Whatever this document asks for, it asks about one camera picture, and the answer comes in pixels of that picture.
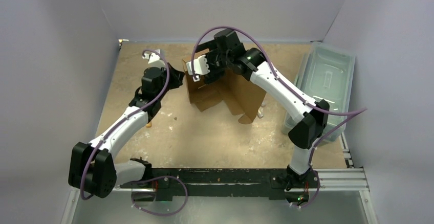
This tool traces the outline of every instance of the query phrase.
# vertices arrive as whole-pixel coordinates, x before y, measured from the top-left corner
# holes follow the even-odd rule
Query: clear plastic container
[[[314,42],[309,55],[304,55],[294,84],[305,94],[330,104],[330,111],[347,112],[350,103],[356,56],[324,43]],[[330,131],[345,117],[329,115],[324,133]],[[282,133],[287,134],[295,122],[285,115]],[[345,130],[345,124],[326,138],[335,141]]]

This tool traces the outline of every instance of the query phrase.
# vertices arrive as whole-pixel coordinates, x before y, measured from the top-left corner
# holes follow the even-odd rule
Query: floor
[[[294,80],[309,44],[265,44],[264,49],[289,80]],[[181,59],[191,55],[193,44],[124,42],[101,115],[98,134],[124,112],[141,85],[147,63],[144,49],[163,49],[167,61],[182,70]],[[116,163],[143,157],[153,167],[177,168],[286,168],[293,144],[280,132],[285,110],[266,95],[264,117],[252,124],[238,123],[224,102],[200,112],[187,98],[187,89],[169,91],[151,128],[138,131],[122,148]],[[339,142],[321,145],[313,157],[314,168],[346,168]]]

